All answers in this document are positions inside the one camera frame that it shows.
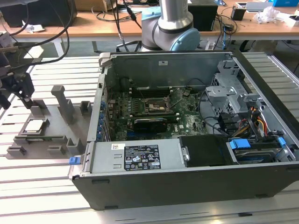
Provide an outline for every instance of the computer tower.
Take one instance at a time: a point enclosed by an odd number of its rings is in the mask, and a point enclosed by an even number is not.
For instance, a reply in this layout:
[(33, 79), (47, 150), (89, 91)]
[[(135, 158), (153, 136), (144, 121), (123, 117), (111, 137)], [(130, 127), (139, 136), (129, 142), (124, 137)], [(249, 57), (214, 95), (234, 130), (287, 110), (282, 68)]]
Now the computer tower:
[(188, 10), (198, 31), (212, 31), (218, 5), (213, 0), (189, 0)]
[[(66, 25), (71, 16), (71, 1), (73, 0), (50, 0), (57, 13)], [(0, 8), (5, 21), (10, 27), (21, 27), (22, 21), (27, 21), (26, 5), (15, 5)], [(29, 24), (42, 26), (62, 27), (61, 21), (53, 10), (49, 0), (39, 0), (28, 4)], [(75, 2), (73, 2), (72, 22), (77, 16)]]

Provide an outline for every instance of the desk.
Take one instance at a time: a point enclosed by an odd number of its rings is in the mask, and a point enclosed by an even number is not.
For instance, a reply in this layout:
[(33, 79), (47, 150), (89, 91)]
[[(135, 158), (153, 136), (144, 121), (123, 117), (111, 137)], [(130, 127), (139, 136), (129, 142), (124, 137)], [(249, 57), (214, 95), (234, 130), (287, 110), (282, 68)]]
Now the desk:
[[(227, 7), (232, 7), (236, 0), (226, 0)], [(218, 14), (221, 14), (223, 9), (227, 7), (218, 7)], [(298, 7), (276, 7), (283, 13), (292, 14)], [(223, 12), (223, 15), (230, 16), (231, 9), (227, 9)], [(299, 27), (288, 27), (285, 23), (277, 21), (277, 23), (257, 24), (250, 21), (255, 13), (245, 13), (242, 21), (237, 21), (238, 30), (232, 35), (232, 40), (298, 40), (299, 39)], [(106, 15), (105, 19), (113, 19), (112, 15)], [(139, 22), (141, 22), (141, 15), (137, 16)], [(223, 18), (225, 23), (232, 23), (227, 18)], [(8, 28), (9, 32), (15, 32), (18, 28)], [(39, 42), (46, 40), (47, 38), (59, 33), (62, 28), (59, 27), (46, 27), (45, 32), (30, 34), (22, 32), (15, 36), (20, 42)], [(141, 30), (132, 21), (122, 22), (121, 31), (125, 37), (125, 41), (141, 40)], [(117, 29), (115, 23), (103, 22), (95, 18), (91, 12), (79, 12), (77, 18), (72, 27), (69, 28), (70, 41), (92, 41), (94, 49), (96, 50), (96, 41), (118, 41)], [(220, 26), (215, 23), (214, 29), (211, 32), (201, 32), (200, 36), (202, 40), (215, 41), (220, 34)], [(63, 44), (66, 41), (65, 35), (57, 38), (53, 41), (57, 49), (58, 55), (62, 55), (64, 52)]]

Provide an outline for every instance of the warning label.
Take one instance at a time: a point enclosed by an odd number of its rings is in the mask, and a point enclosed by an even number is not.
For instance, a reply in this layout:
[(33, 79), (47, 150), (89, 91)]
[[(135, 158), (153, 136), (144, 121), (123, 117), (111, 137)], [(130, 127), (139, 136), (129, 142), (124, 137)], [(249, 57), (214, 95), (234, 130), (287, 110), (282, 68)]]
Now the warning label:
[(124, 168), (126, 171), (161, 169), (158, 145), (125, 147)]

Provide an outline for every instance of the barcode sticker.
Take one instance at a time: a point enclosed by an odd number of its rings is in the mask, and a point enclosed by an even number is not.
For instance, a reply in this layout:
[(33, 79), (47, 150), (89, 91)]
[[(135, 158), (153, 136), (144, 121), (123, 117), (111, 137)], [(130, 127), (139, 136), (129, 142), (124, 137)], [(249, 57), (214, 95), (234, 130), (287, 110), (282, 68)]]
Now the barcode sticker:
[(112, 144), (111, 150), (124, 150), (126, 144)]
[(159, 61), (159, 66), (167, 66), (168, 61)]

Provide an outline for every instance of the blue plastic clip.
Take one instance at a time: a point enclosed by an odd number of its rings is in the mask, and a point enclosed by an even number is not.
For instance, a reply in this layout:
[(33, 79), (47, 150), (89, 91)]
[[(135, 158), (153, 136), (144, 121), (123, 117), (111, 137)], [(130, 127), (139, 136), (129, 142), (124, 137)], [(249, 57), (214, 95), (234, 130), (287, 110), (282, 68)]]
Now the blue plastic clip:
[(69, 160), (70, 165), (80, 165), (80, 157), (71, 157)]
[(247, 139), (233, 139), (229, 142), (229, 144), (232, 149), (251, 147)]
[(283, 137), (279, 137), (277, 140), (280, 143), (281, 147), (284, 147), (286, 145), (285, 139)]

